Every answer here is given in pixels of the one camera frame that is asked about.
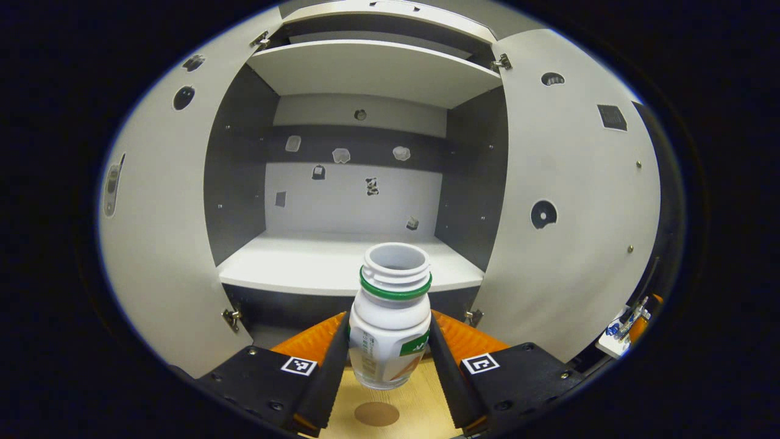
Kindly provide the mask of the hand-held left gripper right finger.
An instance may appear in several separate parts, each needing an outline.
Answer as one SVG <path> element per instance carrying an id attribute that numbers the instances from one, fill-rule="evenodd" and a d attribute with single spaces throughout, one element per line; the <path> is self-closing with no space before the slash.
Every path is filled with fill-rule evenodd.
<path id="1" fill-rule="evenodd" d="M 497 436 L 564 402 L 585 376 L 539 345 L 509 346 L 431 313 L 429 345 L 452 422 L 465 436 Z"/>

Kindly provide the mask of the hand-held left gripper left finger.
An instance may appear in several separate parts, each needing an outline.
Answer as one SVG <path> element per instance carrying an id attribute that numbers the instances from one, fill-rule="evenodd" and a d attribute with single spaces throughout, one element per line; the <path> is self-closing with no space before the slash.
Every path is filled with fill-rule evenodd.
<path id="1" fill-rule="evenodd" d="M 262 425 L 318 437 L 342 382 L 348 323 L 340 312 L 273 349 L 246 346 L 195 384 Z"/>

